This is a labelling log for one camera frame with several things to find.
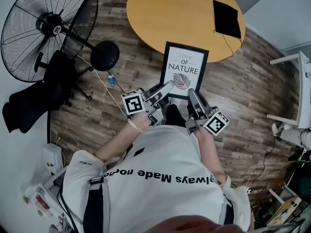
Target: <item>leaf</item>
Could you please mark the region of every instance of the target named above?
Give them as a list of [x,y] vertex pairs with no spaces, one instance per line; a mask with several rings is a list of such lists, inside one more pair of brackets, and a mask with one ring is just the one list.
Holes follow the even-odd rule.
[[173,82],[174,82],[174,85],[180,90],[188,89],[191,83],[187,75],[182,74],[182,73],[174,73]]

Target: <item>fan pole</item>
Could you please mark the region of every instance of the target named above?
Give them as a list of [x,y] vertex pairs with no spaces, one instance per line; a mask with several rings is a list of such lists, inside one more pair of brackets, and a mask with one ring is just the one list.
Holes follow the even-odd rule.
[[76,40],[77,42],[80,42],[81,44],[87,46],[88,48],[94,50],[95,48],[89,44],[87,41],[85,41],[84,39],[82,39],[81,37],[79,37],[78,35],[74,34],[72,31],[70,31],[69,29],[62,27],[62,32],[69,36],[70,38]]

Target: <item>wooden floor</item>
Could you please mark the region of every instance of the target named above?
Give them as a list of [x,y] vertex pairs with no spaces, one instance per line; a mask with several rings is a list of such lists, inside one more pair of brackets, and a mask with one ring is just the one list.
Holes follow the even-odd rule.
[[[144,44],[132,30],[126,16],[127,0],[99,0],[96,26],[89,39],[91,44],[103,40],[114,41],[120,48],[120,59],[111,70],[127,92],[142,87],[148,89],[159,82],[163,54]],[[90,50],[81,51],[89,60]],[[250,30],[246,31],[243,46],[233,57],[219,64],[208,64],[201,92],[211,106],[230,119],[229,126],[216,138],[218,155],[232,180],[250,176],[248,186],[263,171],[263,159],[274,145],[272,120],[266,114],[296,117],[299,101],[298,72],[292,65],[271,66],[269,61],[280,57],[269,43]],[[86,64],[77,58],[77,68]],[[107,73],[100,77],[108,85]],[[86,73],[78,83],[92,97],[85,100],[75,92],[72,106],[62,106],[52,112],[51,139],[62,147],[66,162],[80,149],[93,153],[109,140],[125,123],[123,115],[108,95],[94,72]],[[121,105],[117,86],[109,91]],[[186,102],[180,106],[187,116]],[[267,201],[268,189],[279,191],[279,183],[288,177],[288,158],[296,149],[275,143],[273,152],[265,160],[264,173],[253,184],[252,203],[260,206]],[[233,182],[246,184],[248,178]]]

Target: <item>white t-shirt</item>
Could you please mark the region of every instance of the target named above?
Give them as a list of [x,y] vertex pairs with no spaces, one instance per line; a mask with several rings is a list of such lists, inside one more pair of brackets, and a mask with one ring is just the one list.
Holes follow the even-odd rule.
[[[89,180],[100,175],[108,187],[110,233],[143,233],[181,215],[219,221],[222,189],[201,163],[196,137],[188,135],[185,128],[150,128],[134,141],[123,162],[106,172],[103,167],[101,160],[81,150],[73,155],[66,171],[63,196],[79,232],[83,232]],[[245,188],[237,196],[233,191],[231,194],[234,222],[246,231],[251,214]]]

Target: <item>white electrical box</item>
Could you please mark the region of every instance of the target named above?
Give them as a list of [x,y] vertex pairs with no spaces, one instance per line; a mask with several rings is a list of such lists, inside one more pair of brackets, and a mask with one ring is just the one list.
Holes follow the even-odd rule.
[[62,149],[53,143],[42,147],[45,167],[52,173],[57,173],[63,168]]

